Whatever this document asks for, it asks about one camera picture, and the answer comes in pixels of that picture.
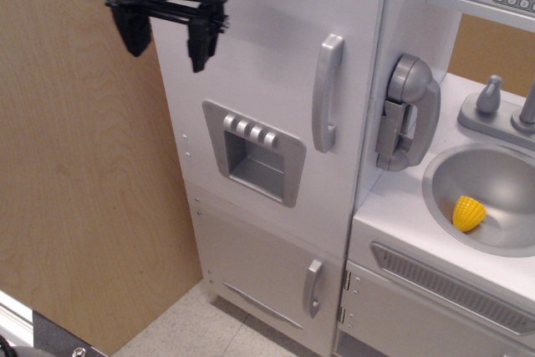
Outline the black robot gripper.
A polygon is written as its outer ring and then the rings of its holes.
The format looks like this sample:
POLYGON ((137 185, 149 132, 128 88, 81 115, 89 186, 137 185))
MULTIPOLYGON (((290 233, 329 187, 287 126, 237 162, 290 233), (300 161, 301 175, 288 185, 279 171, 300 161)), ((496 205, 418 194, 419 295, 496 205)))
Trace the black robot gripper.
POLYGON ((120 36, 134 57, 151 41, 150 17, 188 25, 188 54, 194 73, 216 52, 217 37, 228 28, 227 0, 105 0, 120 36))

